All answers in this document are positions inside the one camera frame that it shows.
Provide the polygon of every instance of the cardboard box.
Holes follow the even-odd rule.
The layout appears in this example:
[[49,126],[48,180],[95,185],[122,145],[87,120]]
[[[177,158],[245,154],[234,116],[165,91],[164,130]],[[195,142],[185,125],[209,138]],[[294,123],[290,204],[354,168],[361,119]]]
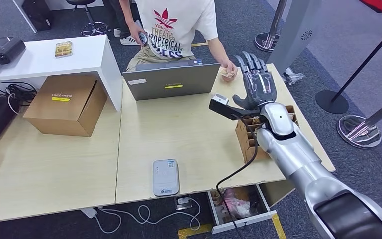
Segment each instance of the cardboard box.
[[[298,120],[296,118],[295,109],[293,106],[286,106],[289,112],[290,119],[298,125]],[[257,137],[256,131],[261,127],[258,117],[244,119],[245,123],[254,132],[255,137]],[[251,136],[251,133],[247,130],[245,125],[238,121],[235,128],[236,136],[238,137],[239,145],[241,146],[242,155],[244,156],[244,162],[247,163],[254,154],[255,151],[255,141]],[[269,159],[269,155],[265,153],[260,147],[258,147],[257,156],[254,160]]]
[[44,134],[90,137],[106,99],[96,76],[50,76],[24,118]]

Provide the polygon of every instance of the robotic arm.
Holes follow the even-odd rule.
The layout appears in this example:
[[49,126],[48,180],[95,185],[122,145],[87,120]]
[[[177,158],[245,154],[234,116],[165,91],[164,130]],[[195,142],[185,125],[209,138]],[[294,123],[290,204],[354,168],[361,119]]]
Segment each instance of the robotic arm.
[[275,84],[264,62],[254,54],[243,53],[247,64],[236,57],[247,96],[233,96],[243,109],[227,105],[228,99],[219,94],[210,101],[209,108],[231,120],[260,117],[264,127],[256,132],[258,144],[295,185],[323,238],[382,239],[382,208],[339,181],[321,164],[313,146],[290,120],[286,107],[275,102]]

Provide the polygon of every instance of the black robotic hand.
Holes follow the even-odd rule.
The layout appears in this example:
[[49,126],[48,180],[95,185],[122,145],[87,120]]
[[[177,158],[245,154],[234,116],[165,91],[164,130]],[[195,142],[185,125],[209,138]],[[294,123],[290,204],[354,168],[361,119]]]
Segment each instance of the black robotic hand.
[[242,99],[238,95],[233,95],[232,99],[246,110],[260,109],[265,103],[276,100],[275,83],[263,60],[246,51],[242,53],[247,59],[247,64],[240,56],[236,56],[236,58],[243,74],[247,96]]

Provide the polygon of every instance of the white t-shirt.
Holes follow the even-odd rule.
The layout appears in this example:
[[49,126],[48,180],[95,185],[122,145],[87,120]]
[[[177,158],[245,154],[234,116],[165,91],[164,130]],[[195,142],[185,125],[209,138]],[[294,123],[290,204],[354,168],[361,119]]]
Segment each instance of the white t-shirt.
[[214,0],[135,0],[153,53],[161,59],[194,56],[195,31],[217,38]]

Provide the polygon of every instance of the open drawer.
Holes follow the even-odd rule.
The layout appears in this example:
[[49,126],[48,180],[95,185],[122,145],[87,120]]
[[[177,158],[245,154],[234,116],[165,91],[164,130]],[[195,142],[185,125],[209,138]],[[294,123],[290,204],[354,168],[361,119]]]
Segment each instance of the open drawer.
[[[267,205],[266,199],[261,192],[259,185],[250,185],[245,187],[233,188],[238,199],[247,198],[245,201],[249,201],[251,205],[251,212],[253,216],[235,220],[237,227],[242,227],[248,224],[257,223],[267,219],[271,219],[272,215],[276,214],[276,211],[270,211]],[[208,200],[211,205],[211,210],[214,218],[214,226],[211,230],[212,234],[220,233],[234,229],[233,222],[230,220],[226,208],[215,198],[216,191],[207,192]]]

